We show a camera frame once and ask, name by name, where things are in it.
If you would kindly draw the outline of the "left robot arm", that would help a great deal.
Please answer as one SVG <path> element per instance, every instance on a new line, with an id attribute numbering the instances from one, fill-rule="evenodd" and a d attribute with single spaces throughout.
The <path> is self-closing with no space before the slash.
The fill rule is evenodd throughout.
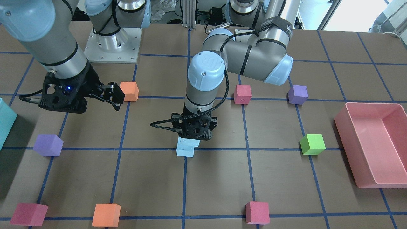
<path id="1" fill-rule="evenodd" d="M 185 139 L 208 140 L 217 126 L 212 111 L 220 84 L 228 72 L 268 84 L 282 85 L 288 79 L 293 59 L 287 46 L 293 35 L 299 0 L 229 0 L 226 17 L 233 24 L 253 29 L 249 42 L 238 41 L 239 34 L 216 28 L 205 39 L 202 50 L 189 65 L 182 114 L 172 113 L 172 127 Z"/>

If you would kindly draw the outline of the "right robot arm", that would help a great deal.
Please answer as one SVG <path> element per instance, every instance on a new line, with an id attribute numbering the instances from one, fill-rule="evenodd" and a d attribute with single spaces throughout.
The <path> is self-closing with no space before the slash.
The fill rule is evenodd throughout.
<path id="1" fill-rule="evenodd" d="M 19 96 L 40 108 L 84 113 L 87 97 L 107 102 L 118 111 L 125 94 L 116 82 L 103 84 L 68 26 L 77 0 L 2 0 L 1 23 L 47 70 L 40 98 L 33 93 Z M 135 58 L 134 38 L 126 28 L 147 28 L 151 22 L 150 0 L 86 0 L 86 13 L 93 25 L 93 56 L 103 61 L 115 57 Z"/>

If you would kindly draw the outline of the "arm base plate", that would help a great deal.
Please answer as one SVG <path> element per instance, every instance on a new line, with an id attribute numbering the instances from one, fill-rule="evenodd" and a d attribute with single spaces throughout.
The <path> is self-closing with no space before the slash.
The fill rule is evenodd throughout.
<path id="1" fill-rule="evenodd" d="M 90 33 L 84 54 L 92 63 L 138 62 L 141 44 L 141 28 L 121 28 L 112 36 Z"/>

